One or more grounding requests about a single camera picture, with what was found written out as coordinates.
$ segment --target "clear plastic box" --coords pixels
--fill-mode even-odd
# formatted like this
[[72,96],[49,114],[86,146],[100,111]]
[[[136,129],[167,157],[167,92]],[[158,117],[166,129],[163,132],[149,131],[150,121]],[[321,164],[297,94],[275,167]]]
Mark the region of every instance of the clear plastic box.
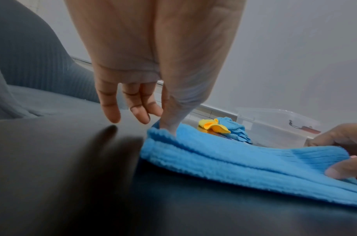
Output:
[[320,122],[278,109],[239,108],[237,123],[246,128],[255,145],[280,149],[303,147],[321,133]]

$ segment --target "blue cloth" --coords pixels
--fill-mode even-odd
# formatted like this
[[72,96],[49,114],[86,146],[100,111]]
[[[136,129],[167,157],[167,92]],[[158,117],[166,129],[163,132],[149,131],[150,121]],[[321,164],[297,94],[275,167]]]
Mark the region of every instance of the blue cloth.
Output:
[[252,141],[248,137],[243,125],[238,124],[229,117],[218,117],[217,120],[219,124],[222,124],[230,131],[230,133],[224,133],[222,135],[234,140],[252,144]]
[[165,169],[223,183],[357,207],[357,180],[331,179],[330,165],[349,158],[341,147],[270,149],[181,124],[175,138],[156,123],[141,158]]

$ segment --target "hand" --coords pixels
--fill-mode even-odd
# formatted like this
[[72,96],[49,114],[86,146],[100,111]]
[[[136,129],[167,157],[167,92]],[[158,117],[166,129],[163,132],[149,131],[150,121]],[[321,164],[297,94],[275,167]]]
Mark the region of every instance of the hand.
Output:
[[[144,124],[179,123],[204,102],[229,51],[245,0],[66,0],[89,52],[95,87],[111,122],[120,120],[116,91]],[[154,99],[162,79],[162,110]]]
[[[357,124],[341,124],[334,129],[317,136],[310,142],[311,146],[341,146],[350,155],[357,156]],[[331,178],[344,179],[357,176],[357,158],[350,158],[329,167],[325,174]]]

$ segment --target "blue washcloth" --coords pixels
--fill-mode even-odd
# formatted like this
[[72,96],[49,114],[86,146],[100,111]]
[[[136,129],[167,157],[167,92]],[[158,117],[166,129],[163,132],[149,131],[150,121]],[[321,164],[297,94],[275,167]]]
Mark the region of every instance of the blue washcloth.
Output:
[[141,158],[165,169],[209,180],[357,206],[357,180],[331,179],[330,165],[349,158],[340,147],[270,149],[199,132],[181,124],[177,138],[148,131]]
[[228,128],[228,130],[230,131],[230,133],[222,134],[223,136],[234,139],[234,140],[238,140],[241,142],[252,144],[252,141],[248,137],[248,134],[246,133],[243,125],[238,124],[237,122],[233,121],[229,117],[218,117],[217,120],[218,120],[219,124],[222,124],[223,126]]

